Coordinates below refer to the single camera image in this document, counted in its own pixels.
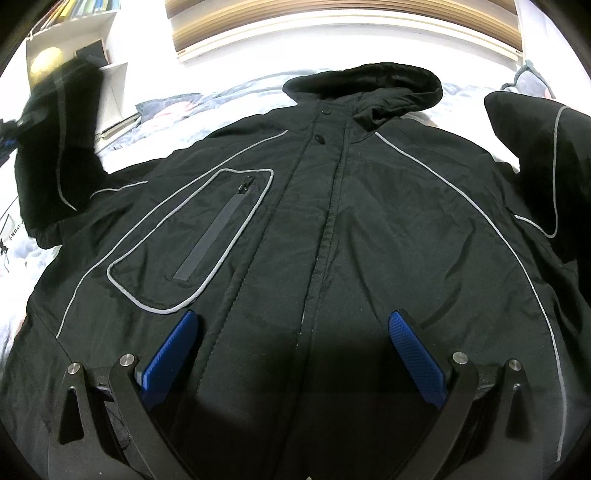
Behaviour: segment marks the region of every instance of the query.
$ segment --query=blue gripper pad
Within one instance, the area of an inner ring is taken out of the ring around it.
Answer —
[[[141,387],[140,397],[146,410],[152,410],[164,401],[197,339],[198,332],[198,317],[195,312],[189,310],[154,355],[152,361],[140,373],[139,378],[136,376]]]
[[[445,376],[413,329],[398,312],[390,315],[388,335],[423,399],[441,408],[447,398]]]

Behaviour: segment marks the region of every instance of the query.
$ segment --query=silver bolt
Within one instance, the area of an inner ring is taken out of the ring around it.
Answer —
[[[119,365],[122,367],[128,367],[134,363],[135,357],[131,353],[126,353],[124,356],[119,358]]]
[[[452,355],[453,361],[460,365],[466,365],[468,363],[468,356],[463,352],[456,352]]]
[[[519,360],[515,360],[514,358],[512,358],[511,360],[509,360],[509,368],[511,368],[512,370],[515,370],[516,372],[518,372],[519,370],[521,370],[521,363]]]
[[[78,372],[79,369],[80,369],[80,364],[78,362],[74,362],[73,364],[70,364],[70,366],[68,367],[68,373],[70,375],[74,375],[75,373]]]

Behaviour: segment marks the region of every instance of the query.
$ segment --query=zippered pocket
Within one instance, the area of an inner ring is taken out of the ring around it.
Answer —
[[[211,282],[260,207],[273,171],[222,168],[107,268],[138,307],[173,313]]]

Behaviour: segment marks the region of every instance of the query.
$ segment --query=yellow round object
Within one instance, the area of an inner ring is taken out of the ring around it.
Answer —
[[[31,63],[31,86],[42,81],[64,62],[64,54],[59,48],[50,47],[43,50]]]

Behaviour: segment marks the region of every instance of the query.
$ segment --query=hood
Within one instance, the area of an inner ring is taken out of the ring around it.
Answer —
[[[391,118],[431,108],[443,96],[434,73],[399,63],[372,63],[297,77],[283,91],[298,103],[324,100],[348,105],[354,120],[367,131]]]

